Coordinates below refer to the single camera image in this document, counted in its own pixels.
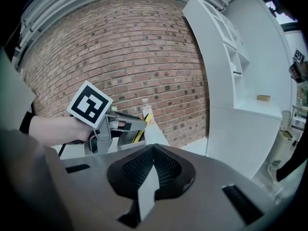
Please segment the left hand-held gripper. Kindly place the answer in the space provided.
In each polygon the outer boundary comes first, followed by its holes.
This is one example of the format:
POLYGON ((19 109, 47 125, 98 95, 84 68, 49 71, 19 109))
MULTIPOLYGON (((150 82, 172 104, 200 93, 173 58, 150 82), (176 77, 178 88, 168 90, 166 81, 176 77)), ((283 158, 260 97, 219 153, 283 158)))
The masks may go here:
POLYGON ((124 131, 140 131, 147 123, 137 116, 111 111, 113 100, 94 85, 85 81, 67 107, 67 112, 89 125, 93 134, 85 142, 85 154, 106 154, 112 144, 109 122, 125 122, 124 131))

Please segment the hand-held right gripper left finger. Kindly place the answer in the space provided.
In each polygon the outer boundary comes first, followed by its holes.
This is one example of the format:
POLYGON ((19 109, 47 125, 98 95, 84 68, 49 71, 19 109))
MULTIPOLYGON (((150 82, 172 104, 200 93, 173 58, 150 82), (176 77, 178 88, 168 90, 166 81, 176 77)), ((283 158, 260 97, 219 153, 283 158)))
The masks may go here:
POLYGON ((130 213, 133 200, 118 195, 107 178, 109 166, 142 150, 137 146, 120 152, 60 160, 63 168, 86 164, 87 169, 64 174, 65 196, 75 231, 154 231, 154 211, 132 228, 119 221, 130 213))

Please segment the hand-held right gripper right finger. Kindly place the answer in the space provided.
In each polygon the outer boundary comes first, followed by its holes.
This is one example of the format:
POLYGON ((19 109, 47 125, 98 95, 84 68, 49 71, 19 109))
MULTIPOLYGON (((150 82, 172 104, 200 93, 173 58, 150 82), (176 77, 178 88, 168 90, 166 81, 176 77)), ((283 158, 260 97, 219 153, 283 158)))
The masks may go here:
POLYGON ((222 190, 228 185, 238 187, 263 214, 275 206, 263 189, 227 164, 182 149, 167 149, 194 165, 196 179, 181 197, 155 203, 153 231, 235 231, 245 227, 222 190))

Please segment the yellow and black knife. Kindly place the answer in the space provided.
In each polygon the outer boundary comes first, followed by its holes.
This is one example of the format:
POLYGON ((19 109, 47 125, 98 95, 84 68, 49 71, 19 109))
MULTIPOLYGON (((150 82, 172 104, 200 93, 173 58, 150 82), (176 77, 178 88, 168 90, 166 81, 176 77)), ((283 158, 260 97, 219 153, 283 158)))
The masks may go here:
MULTIPOLYGON (((147 125, 151 124, 151 120, 152 120, 152 114, 147 114, 146 117, 144 118, 144 121, 146 122, 147 125)), ((137 134, 135 135, 132 143, 137 143, 141 140, 141 137, 143 136, 145 130, 140 130, 137 132, 137 134)))

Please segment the person's left forearm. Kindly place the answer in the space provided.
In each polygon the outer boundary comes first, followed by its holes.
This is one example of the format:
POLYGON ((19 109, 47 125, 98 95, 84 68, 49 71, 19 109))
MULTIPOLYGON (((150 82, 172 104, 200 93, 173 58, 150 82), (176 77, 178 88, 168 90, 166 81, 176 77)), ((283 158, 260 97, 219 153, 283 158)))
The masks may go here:
POLYGON ((92 127, 75 117, 34 116, 29 125, 29 135, 46 146, 56 146, 75 140, 86 141, 92 127))

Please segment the person's left hand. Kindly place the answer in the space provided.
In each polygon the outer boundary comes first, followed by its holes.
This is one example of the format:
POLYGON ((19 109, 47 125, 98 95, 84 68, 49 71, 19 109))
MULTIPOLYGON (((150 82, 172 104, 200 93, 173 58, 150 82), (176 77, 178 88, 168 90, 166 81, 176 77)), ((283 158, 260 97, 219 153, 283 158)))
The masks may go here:
POLYGON ((125 121, 113 120, 109 122, 109 129, 123 129, 125 121))

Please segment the white shelf cabinet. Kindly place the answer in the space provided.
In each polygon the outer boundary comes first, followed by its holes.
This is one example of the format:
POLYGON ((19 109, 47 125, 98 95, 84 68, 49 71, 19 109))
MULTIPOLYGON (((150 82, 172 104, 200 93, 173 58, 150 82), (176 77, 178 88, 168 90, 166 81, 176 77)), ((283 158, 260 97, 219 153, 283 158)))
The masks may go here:
POLYGON ((250 59, 240 32, 227 17, 204 0, 189 0, 183 14, 207 76, 210 119, 206 155, 251 179, 272 148, 281 111, 274 102, 258 101, 245 88, 244 70, 250 59))

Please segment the beige waste bin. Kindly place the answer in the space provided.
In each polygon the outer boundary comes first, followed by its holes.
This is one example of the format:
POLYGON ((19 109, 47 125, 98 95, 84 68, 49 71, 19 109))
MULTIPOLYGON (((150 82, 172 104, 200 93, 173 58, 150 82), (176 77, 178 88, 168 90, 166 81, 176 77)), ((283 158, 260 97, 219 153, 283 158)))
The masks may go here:
POLYGON ((291 119, 291 112, 284 110, 282 111, 282 120, 280 124, 279 132, 283 138, 283 146, 286 150, 289 150, 293 144, 294 136, 290 131, 290 119, 291 119))

